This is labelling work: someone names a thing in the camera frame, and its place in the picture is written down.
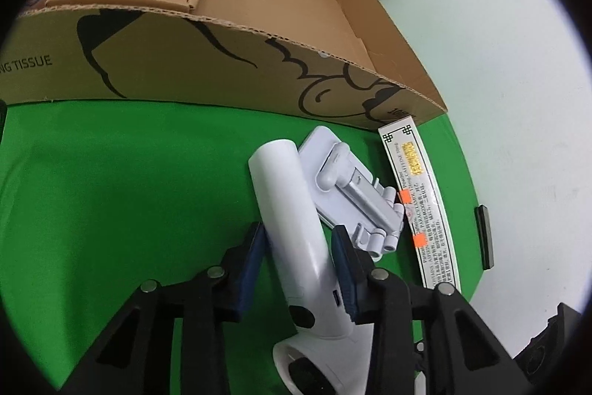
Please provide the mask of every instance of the blue gripper pad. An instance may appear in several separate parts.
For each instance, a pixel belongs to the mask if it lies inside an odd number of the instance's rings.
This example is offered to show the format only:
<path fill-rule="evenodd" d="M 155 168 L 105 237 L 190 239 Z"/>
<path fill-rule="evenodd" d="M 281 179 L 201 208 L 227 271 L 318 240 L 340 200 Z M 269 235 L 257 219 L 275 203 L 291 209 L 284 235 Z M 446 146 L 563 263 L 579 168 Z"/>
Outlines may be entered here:
<path fill-rule="evenodd" d="M 253 294 L 259 268 L 267 247 L 267 234 L 263 223 L 254 222 L 249 227 L 245 241 L 240 246 L 226 250 L 221 266 L 228 273 L 229 290 L 223 305 L 234 313 L 239 321 L 253 303 Z"/>
<path fill-rule="evenodd" d="M 356 257 L 356 254 L 345 226 L 336 226 L 331 232 L 331 256 L 341 289 L 343 306 L 351 320 L 355 322 L 358 315 L 357 285 L 360 279 L 355 273 L 356 263 L 352 263 L 354 261 L 352 256 Z"/>

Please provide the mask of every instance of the yellow label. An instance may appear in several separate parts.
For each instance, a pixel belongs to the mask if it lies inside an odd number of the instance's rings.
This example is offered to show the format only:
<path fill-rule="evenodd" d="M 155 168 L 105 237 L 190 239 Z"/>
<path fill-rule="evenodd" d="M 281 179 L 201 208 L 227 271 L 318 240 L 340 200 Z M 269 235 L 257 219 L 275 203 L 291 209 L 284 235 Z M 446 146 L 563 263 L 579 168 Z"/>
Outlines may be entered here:
<path fill-rule="evenodd" d="M 411 170 L 411 174 L 417 176 L 418 174 L 423 173 L 423 168 L 421 167 L 421 163 L 419 162 L 419 155 L 415 150 L 415 146 L 413 146 L 412 142 L 403 143 L 403 153 L 405 154 L 405 158 L 409 164 L 409 169 Z"/>

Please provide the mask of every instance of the cardboard flap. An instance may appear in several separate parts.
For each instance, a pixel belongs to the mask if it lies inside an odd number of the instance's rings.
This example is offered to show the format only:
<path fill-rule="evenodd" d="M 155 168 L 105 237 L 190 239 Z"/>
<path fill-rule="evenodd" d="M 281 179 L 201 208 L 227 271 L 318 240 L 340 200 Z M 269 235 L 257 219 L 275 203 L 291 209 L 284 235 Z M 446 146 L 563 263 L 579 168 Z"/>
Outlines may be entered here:
<path fill-rule="evenodd" d="M 374 71 L 336 0 L 264 0 L 260 27 Z"/>
<path fill-rule="evenodd" d="M 181 17 L 67 7 L 20 18 L 0 54 L 9 105 L 58 99 L 233 106 L 376 129 L 441 110 L 428 99 L 310 48 Z"/>
<path fill-rule="evenodd" d="M 436 86 L 378 0 L 337 0 L 363 39 L 377 73 L 424 94 L 442 109 Z"/>

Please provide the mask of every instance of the green surface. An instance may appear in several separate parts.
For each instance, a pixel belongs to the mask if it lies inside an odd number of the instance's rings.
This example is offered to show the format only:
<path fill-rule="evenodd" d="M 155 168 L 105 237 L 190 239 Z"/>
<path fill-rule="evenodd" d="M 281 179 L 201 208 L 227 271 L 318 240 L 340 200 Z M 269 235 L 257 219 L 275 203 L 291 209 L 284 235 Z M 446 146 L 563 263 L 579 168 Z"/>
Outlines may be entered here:
<path fill-rule="evenodd" d="M 190 279 L 259 219 L 247 159 L 319 123 L 211 106 L 61 102 L 9 108 L 0 149 L 0 289 L 34 361 L 63 384 L 144 280 Z M 327 124 L 392 182 L 377 133 Z M 471 179 L 447 117 L 420 127 L 455 238 L 465 296 L 481 276 Z M 380 263 L 418 281 L 410 240 Z M 252 310 L 227 324 L 234 395 L 287 393 L 271 348 L 294 333 L 267 259 Z"/>

